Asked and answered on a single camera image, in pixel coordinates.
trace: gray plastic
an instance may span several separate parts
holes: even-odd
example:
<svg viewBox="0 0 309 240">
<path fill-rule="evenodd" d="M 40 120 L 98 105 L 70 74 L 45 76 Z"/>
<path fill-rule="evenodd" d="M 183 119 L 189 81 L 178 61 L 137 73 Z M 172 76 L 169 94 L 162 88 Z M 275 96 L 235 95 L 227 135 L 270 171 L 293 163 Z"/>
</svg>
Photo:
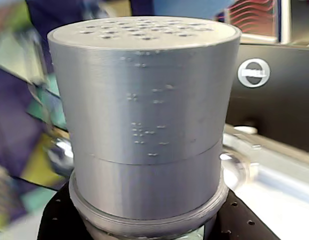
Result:
<svg viewBox="0 0 309 240">
<path fill-rule="evenodd" d="M 161 16 L 49 33 L 78 190 L 89 204 L 160 220 L 215 194 L 239 38 L 227 24 Z"/>
<path fill-rule="evenodd" d="M 92 235 L 98 232 L 97 229 L 100 229 L 106 233 L 131 239 L 159 239 L 161 237 L 175 239 L 182 234 L 198 229 L 206 222 L 209 222 L 205 224 L 206 227 L 213 226 L 215 216 L 228 196 L 228 187 L 224 183 L 223 174 L 221 173 L 220 176 L 218 188 L 209 201 L 185 214 L 158 220 L 134 220 L 99 211 L 81 196 L 77 187 L 75 173 L 72 173 L 70 177 L 69 193 L 74 206 L 84 219 L 88 230 L 92 230 Z M 97 229 L 92 229 L 87 224 L 87 221 Z"/>
</svg>

